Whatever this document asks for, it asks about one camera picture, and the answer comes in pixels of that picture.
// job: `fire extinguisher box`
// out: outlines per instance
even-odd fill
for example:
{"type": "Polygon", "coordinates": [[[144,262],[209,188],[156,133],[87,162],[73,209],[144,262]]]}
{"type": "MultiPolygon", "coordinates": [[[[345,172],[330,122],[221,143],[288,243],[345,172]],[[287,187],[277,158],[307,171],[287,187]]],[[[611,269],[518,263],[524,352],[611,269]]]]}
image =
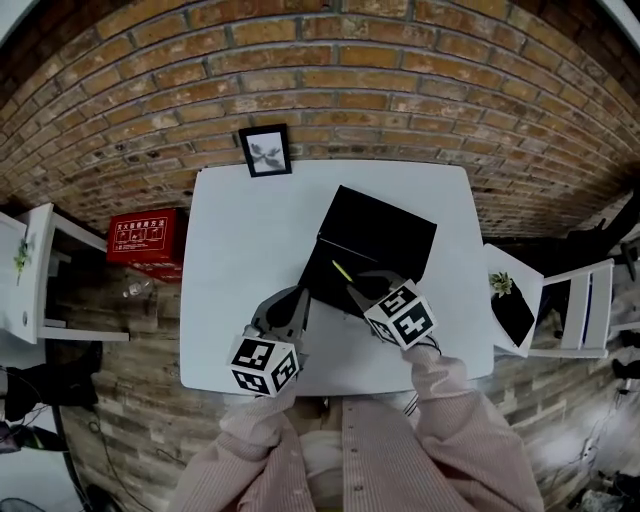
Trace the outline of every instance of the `fire extinguisher box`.
{"type": "Polygon", "coordinates": [[[107,261],[166,282],[182,279],[187,215],[177,208],[128,213],[111,219],[107,261]]]}

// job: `pink sleeve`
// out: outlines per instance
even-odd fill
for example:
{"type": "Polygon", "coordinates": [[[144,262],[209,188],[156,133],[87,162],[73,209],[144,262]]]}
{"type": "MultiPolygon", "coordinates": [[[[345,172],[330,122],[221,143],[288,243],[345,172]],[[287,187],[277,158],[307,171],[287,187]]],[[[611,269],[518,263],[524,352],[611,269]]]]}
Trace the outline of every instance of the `pink sleeve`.
{"type": "Polygon", "coordinates": [[[293,405],[295,390],[291,382],[276,398],[256,398],[230,409],[217,439],[184,470],[168,512],[217,512],[234,503],[280,443],[281,413],[293,405]]]}
{"type": "Polygon", "coordinates": [[[543,511],[520,437],[479,391],[466,389],[462,361],[425,346],[403,354],[413,364],[422,446],[478,511],[543,511]]]}

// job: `yellow pencil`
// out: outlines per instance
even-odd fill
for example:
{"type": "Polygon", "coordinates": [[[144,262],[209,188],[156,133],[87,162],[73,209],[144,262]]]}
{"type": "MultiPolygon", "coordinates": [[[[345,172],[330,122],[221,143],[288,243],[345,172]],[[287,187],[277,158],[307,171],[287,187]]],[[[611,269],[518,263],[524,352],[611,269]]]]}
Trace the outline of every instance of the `yellow pencil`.
{"type": "Polygon", "coordinates": [[[343,269],[336,260],[331,260],[331,263],[333,263],[333,266],[338,269],[338,272],[340,272],[347,281],[349,281],[350,283],[353,283],[353,279],[351,279],[351,276],[347,274],[347,271],[343,269]]]}

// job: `framed picture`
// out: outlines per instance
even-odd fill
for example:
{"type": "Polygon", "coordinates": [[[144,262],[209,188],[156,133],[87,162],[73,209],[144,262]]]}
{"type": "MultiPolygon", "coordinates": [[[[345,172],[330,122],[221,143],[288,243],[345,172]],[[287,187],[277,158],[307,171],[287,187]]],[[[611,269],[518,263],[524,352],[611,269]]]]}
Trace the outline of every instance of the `framed picture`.
{"type": "Polygon", "coordinates": [[[238,131],[253,178],[291,174],[286,124],[273,124],[238,131]]]}

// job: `small plant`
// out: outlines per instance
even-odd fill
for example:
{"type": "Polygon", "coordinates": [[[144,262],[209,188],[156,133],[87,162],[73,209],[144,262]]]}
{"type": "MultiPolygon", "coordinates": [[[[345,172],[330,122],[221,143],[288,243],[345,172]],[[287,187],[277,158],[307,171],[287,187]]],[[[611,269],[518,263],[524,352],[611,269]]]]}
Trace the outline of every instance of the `small plant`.
{"type": "Polygon", "coordinates": [[[497,274],[491,274],[489,276],[489,284],[498,294],[498,298],[503,295],[511,295],[511,286],[513,285],[513,279],[509,277],[506,272],[498,272],[497,274]]]}
{"type": "Polygon", "coordinates": [[[26,238],[20,240],[20,247],[18,247],[18,255],[13,258],[13,262],[16,265],[16,270],[18,271],[18,282],[16,286],[20,284],[20,276],[22,275],[22,271],[24,270],[25,265],[31,263],[31,256],[29,255],[29,242],[27,242],[26,238]]]}

